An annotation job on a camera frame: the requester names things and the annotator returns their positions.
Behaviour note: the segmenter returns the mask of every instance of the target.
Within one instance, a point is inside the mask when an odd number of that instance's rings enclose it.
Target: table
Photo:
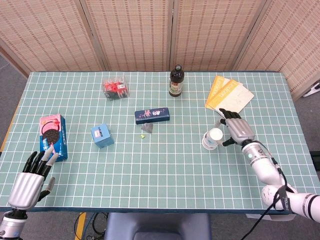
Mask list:
[[[66,119],[69,158],[50,176],[53,192],[34,211],[261,213],[264,186],[240,146],[207,151],[204,133],[220,116],[205,101],[216,75],[243,83],[254,98],[240,113],[299,192],[320,194],[320,183],[289,93],[276,72],[186,72],[182,96],[168,94],[169,72],[32,72],[0,158],[0,209],[15,177],[39,150],[38,122]],[[130,96],[106,101],[101,82],[125,75]],[[140,138],[134,112],[168,107],[170,121]],[[99,149],[90,129],[105,123],[115,144]],[[225,137],[227,131],[222,128]]]

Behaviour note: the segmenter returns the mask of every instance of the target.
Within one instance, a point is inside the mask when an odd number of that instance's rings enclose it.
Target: white paper cup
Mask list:
[[[202,146],[207,150],[214,150],[219,145],[217,141],[221,140],[223,133],[219,128],[212,128],[207,131],[202,138]]]

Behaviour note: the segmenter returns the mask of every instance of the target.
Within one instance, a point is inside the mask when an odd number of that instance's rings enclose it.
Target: light blue box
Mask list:
[[[94,126],[91,128],[91,134],[94,143],[101,149],[115,143],[106,124]]]

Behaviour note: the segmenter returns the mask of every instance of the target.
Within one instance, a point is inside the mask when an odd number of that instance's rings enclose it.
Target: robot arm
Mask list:
[[[266,184],[262,189],[263,202],[276,210],[286,210],[299,214],[320,223],[320,196],[312,193],[298,193],[287,184],[278,163],[271,156],[272,162],[263,151],[262,143],[255,141],[255,134],[251,127],[238,113],[219,109],[225,118],[216,123],[226,125],[231,138],[222,142],[222,146],[237,144],[242,146],[242,153],[259,181]]]
[[[59,156],[55,153],[49,159],[52,152],[53,147],[46,152],[40,152],[38,156],[35,151],[26,161],[23,171],[17,175],[8,199],[12,210],[5,212],[2,217],[0,239],[20,240],[20,234],[28,218],[27,211],[47,196],[54,187],[55,178],[52,177],[47,188],[41,191],[51,167]]]

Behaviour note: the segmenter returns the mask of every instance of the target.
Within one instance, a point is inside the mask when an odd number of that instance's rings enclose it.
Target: gray carpet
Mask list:
[[[25,85],[26,79],[0,56],[0,145],[6,135]],[[301,98],[295,103],[310,151],[320,151],[319,103],[320,93]],[[88,213],[86,219],[88,220],[91,215],[91,213]],[[75,239],[74,221],[77,216],[77,212],[31,212],[28,214],[28,221],[21,237],[24,240],[73,240]],[[255,222],[255,219],[248,219],[244,214],[211,214],[212,239],[241,239]],[[103,230],[105,226],[106,223],[103,219],[97,221],[96,227],[99,230]],[[320,223],[296,216],[294,220],[286,222],[263,220],[247,239],[315,240],[320,238],[319,233]],[[94,235],[91,225],[87,229],[87,234]]]

